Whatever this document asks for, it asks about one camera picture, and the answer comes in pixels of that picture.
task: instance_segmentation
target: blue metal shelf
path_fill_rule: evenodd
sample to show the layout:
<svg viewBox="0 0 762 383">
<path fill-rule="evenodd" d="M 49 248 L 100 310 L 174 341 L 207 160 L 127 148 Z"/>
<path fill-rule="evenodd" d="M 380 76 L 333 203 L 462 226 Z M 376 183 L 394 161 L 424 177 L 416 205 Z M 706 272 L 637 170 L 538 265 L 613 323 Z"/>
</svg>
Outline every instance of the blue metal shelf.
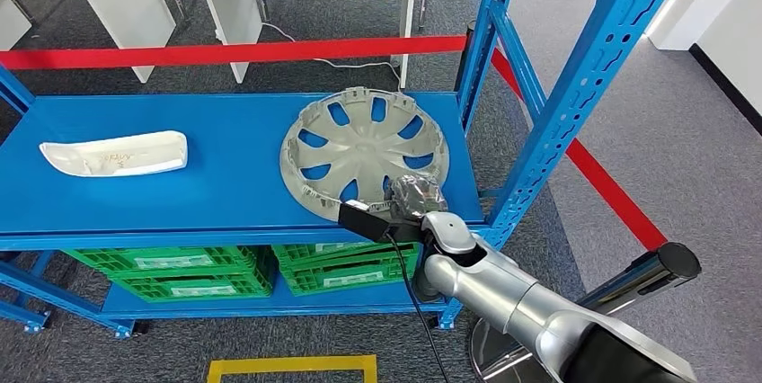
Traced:
<svg viewBox="0 0 762 383">
<path fill-rule="evenodd" d="M 230 236 L 230 230 L 339 230 L 335 223 L 309 212 L 291 197 L 278 164 L 288 127 L 307 104 L 326 95 L 38 97 L 0 147 L 0 190 L 15 196 L 14 205 L 0 211 L 0 249 L 145 246 L 141 233 L 157 241 L 155 246 L 169 246 L 162 237 L 182 237 L 181 232 L 196 236 L 208 232 L 206 240 L 213 244 L 214 235 Z M 451 210 L 466 221 L 483 223 L 465 137 L 457 120 L 455 95 L 411 96 L 439 124 L 447 139 L 450 169 L 443 192 L 450 197 Z M 43 141 L 88 141 L 163 129 L 175 129 L 188 137 L 186 168 L 83 181 L 56 171 L 38 150 Z M 58 236 L 51 240 L 46 235 Z M 358 240 L 357 236 L 339 236 Z M 312 242 L 321 240 L 313 238 Z M 280 235 L 274 242 L 283 240 L 288 241 Z"/>
<path fill-rule="evenodd" d="M 450 210 L 487 242 L 501 248 L 508 240 L 663 1 L 596 0 L 558 82 L 545 96 L 506 15 L 509 0 L 482 0 L 457 93 L 411 94 L 447 139 L 450 169 L 443 192 Z M 485 218 L 465 133 L 498 40 L 534 128 Z M 0 67 L 0 97 L 23 115 L 0 147 L 0 190 L 15 199 L 0 208 L 0 250 L 357 241 L 294 201 L 276 161 L 299 111 L 325 95 L 35 97 Z M 55 172 L 37 149 L 46 140 L 86 141 L 163 129 L 177 129 L 189 138 L 189 163 L 181 171 L 83 181 Z M 413 310 L 399 283 L 293 297 L 279 280 L 272 298 L 164 304 L 147 304 L 112 287 L 102 307 L 10 263 L 0 262 L 0 283 L 109 327 L 117 337 L 130 335 L 135 318 Z M 460 308 L 452 298 L 423 306 L 439 312 L 442 328 L 453 327 Z M 0 316 L 35 327 L 44 323 L 44 316 L 31 315 L 18 304 L 0 307 Z"/>
<path fill-rule="evenodd" d="M 422 311 L 438 312 L 444 300 L 421 304 Z M 111 285 L 101 314 L 110 319 L 306 316 L 326 314 L 414 313 L 410 297 L 401 282 L 309 296 L 294 296 L 280 275 L 269 298 L 217 299 L 149 303 Z"/>
</svg>

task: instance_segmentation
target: black cable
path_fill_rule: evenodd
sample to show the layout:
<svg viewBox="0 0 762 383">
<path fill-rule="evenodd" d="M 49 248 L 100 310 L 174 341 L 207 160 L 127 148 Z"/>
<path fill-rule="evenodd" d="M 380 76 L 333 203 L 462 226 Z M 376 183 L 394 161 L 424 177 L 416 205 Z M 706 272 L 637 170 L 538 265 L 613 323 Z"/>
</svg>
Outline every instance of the black cable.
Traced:
<svg viewBox="0 0 762 383">
<path fill-rule="evenodd" d="M 399 257 L 400 265 L 403 268 L 403 279 L 405 282 L 405 288 L 407 289 L 407 294 L 408 296 L 410 296 L 410 301 L 412 301 L 412 305 L 415 307 L 415 312 L 418 313 L 418 317 L 421 318 L 421 323 L 423 323 L 423 328 L 426 329 L 426 336 L 429 337 L 429 343 L 431 344 L 431 349 L 434 351 L 434 357 L 437 358 L 437 364 L 439 365 L 439 370 L 442 371 L 442 377 L 445 378 L 446 383 L 449 383 L 450 380 L 447 379 L 445 366 L 442 365 L 442 359 L 439 358 L 439 352 L 437 352 L 437 346 L 434 345 L 434 338 L 431 337 L 431 330 L 429 330 L 429 324 L 426 323 L 426 318 L 423 316 L 423 313 L 421 312 L 421 307 L 418 306 L 418 300 L 415 298 L 415 294 L 413 294 L 412 288 L 410 287 L 410 279 L 408 279 L 407 277 L 407 270 L 405 269 L 405 261 L 403 258 L 403 254 L 400 251 L 400 247 L 397 246 L 397 241 L 395 241 L 391 235 L 387 233 L 385 234 L 385 236 L 389 239 L 389 241 L 392 243 L 392 246 L 394 247 L 394 250 L 397 252 L 397 257 Z"/>
</svg>

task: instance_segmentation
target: shelf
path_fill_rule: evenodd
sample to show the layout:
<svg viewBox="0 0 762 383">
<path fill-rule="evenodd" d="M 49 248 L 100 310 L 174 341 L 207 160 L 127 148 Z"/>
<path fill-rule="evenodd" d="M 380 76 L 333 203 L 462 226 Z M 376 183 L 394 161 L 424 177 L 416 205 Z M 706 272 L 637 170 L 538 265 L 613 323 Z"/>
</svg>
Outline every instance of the shelf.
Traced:
<svg viewBox="0 0 762 383">
<path fill-rule="evenodd" d="M 336 227 L 291 197 L 280 178 L 278 161 L 282 139 L 299 111 L 324 96 L 38 97 L 0 147 L 0 190 L 14 196 L 13 205 L 0 211 L 0 248 L 67 248 L 75 243 L 65 236 L 88 235 L 100 237 L 88 245 L 97 247 L 97 241 L 106 240 L 108 246 L 132 246 L 129 241 L 136 234 L 151 236 L 155 246 L 166 246 L 161 242 L 166 234 L 217 231 L 235 236 L 247 229 Z M 439 123 L 447 139 L 450 168 L 443 192 L 450 210 L 469 223 L 483 224 L 455 95 L 412 96 Z M 188 137 L 185 169 L 83 179 L 56 171 L 38 150 L 42 141 L 77 142 L 164 129 Z M 40 240 L 48 235 L 61 239 L 53 244 L 50 238 Z M 182 242 L 179 238 L 174 243 Z M 288 238 L 279 242 L 287 243 Z"/>
<path fill-rule="evenodd" d="M 421 304 L 421 311 L 445 308 L 443 299 Z M 400 282 L 340 290 L 311 296 L 293 296 L 279 274 L 269 298 L 212 299 L 148 303 L 111 285 L 101 316 L 110 319 L 181 317 L 307 316 L 326 314 L 412 313 L 415 308 Z"/>
</svg>

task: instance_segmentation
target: green plastic crate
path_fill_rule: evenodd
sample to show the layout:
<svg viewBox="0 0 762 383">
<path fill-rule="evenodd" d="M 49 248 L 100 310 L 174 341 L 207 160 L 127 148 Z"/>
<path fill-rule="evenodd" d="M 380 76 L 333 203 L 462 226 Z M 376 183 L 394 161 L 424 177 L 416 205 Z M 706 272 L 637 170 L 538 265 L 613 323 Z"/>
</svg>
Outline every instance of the green plastic crate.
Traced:
<svg viewBox="0 0 762 383">
<path fill-rule="evenodd" d="M 67 250 L 76 260 L 116 278 L 246 273 L 254 269 L 252 246 L 100 248 Z"/>
<path fill-rule="evenodd" d="M 275 260 L 258 247 L 255 268 L 245 273 L 181 277 L 111 278 L 146 302 L 222 298 L 267 298 L 272 293 Z"/>
<path fill-rule="evenodd" d="M 280 266 L 293 266 L 347 255 L 394 250 L 390 244 L 339 242 L 335 244 L 272 245 Z"/>
<path fill-rule="evenodd" d="M 417 244 L 400 245 L 405 269 L 412 277 L 418 262 Z M 331 260 L 281 266 L 280 273 L 294 296 L 353 289 L 399 281 L 402 267 L 396 251 L 374 252 Z"/>
</svg>

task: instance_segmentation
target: label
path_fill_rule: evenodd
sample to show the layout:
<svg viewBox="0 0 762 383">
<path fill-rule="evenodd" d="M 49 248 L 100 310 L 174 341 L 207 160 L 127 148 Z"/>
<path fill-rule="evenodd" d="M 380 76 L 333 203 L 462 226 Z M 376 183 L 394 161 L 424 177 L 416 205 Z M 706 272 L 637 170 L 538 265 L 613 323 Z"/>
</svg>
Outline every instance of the label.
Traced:
<svg viewBox="0 0 762 383">
<path fill-rule="evenodd" d="M 136 257 L 135 263 L 140 269 L 169 269 L 189 268 L 192 266 L 208 266 L 214 261 L 206 254 L 184 255 L 183 257 Z"/>
<path fill-rule="evenodd" d="M 384 273 L 381 271 L 361 273 L 359 275 L 349 275 L 346 277 L 326 278 L 323 280 L 323 287 L 339 287 L 357 284 L 359 282 L 380 281 L 384 279 Z"/>
<path fill-rule="evenodd" d="M 353 246 L 367 245 L 367 243 L 353 243 L 353 242 L 339 242 L 338 244 L 315 244 L 315 252 L 330 253 L 331 251 L 340 250 L 342 248 L 352 248 Z"/>
<path fill-rule="evenodd" d="M 237 293 L 233 286 L 217 287 L 172 287 L 172 296 L 212 296 L 234 295 Z"/>
</svg>

